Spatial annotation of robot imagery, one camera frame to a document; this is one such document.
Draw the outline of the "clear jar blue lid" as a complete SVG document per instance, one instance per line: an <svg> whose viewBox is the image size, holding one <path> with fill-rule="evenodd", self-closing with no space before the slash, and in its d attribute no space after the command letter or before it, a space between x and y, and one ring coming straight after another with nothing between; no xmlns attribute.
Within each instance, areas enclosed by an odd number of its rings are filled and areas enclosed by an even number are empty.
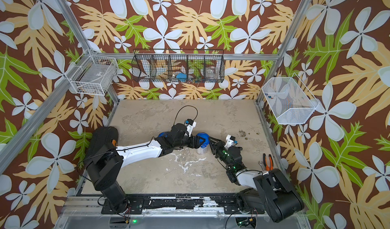
<svg viewBox="0 0 390 229"><path fill-rule="evenodd" d="M167 137L169 134L169 131L166 131L166 132L162 132L158 135L158 137Z"/></svg>

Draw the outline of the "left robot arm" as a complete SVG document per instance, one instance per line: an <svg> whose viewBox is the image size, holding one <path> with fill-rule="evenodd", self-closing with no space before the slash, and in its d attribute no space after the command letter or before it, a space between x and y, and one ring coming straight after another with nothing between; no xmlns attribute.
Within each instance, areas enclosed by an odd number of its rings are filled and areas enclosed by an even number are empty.
<svg viewBox="0 0 390 229"><path fill-rule="evenodd" d="M192 135L194 127L194 123L175 124L163 135L132 146L117 145L119 132L114 127L96 129L83 163L94 189L106 198L105 207L114 214L129 210L129 199L117 182L117 176L125 166L162 157L184 147L198 149L205 144L205 138Z"/></svg>

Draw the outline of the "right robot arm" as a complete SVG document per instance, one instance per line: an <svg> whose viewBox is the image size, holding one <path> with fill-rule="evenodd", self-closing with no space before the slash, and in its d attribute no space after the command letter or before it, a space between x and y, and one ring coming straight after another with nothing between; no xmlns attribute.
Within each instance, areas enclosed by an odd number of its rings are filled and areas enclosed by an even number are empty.
<svg viewBox="0 0 390 229"><path fill-rule="evenodd" d="M226 141L210 137L209 145L229 180L247 187L237 194L237 212L257 210L273 222L281 222L304 209L302 198L280 169L258 171L244 165L242 147L237 146L235 137L227 136Z"/></svg>

